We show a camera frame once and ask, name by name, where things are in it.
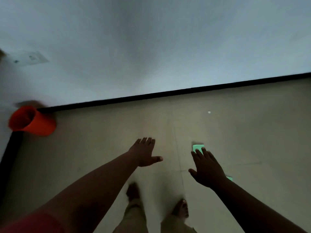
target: hand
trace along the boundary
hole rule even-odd
[[[204,147],[202,151],[203,154],[198,149],[196,152],[191,151],[196,171],[189,169],[189,172],[198,183],[213,188],[227,177],[212,153],[206,151]]]
[[[130,153],[138,156],[139,167],[150,166],[154,163],[163,161],[163,157],[161,156],[151,156],[155,142],[156,140],[151,137],[148,139],[144,137],[143,139],[138,139],[128,150]]]

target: leg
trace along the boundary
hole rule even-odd
[[[148,233],[146,215],[136,183],[129,185],[126,195],[128,196],[129,204],[122,221],[116,227],[114,233]]]
[[[188,205],[184,199],[181,199],[161,223],[161,233],[196,233],[196,231],[185,224],[189,217]]]

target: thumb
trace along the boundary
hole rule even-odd
[[[152,165],[154,163],[157,163],[157,162],[161,162],[161,161],[163,161],[163,157],[161,157],[161,156],[152,156],[150,165]]]
[[[196,171],[194,171],[192,168],[188,170],[190,172],[191,176],[196,180]]]

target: red sleeve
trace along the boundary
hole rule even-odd
[[[0,229],[0,233],[64,233],[64,229],[50,215],[37,213]]]

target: forearm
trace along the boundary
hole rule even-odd
[[[230,180],[212,188],[247,232],[304,232],[303,229],[247,193]]]
[[[126,152],[71,184],[41,209],[63,222],[66,232],[92,232],[137,167],[138,157]]]

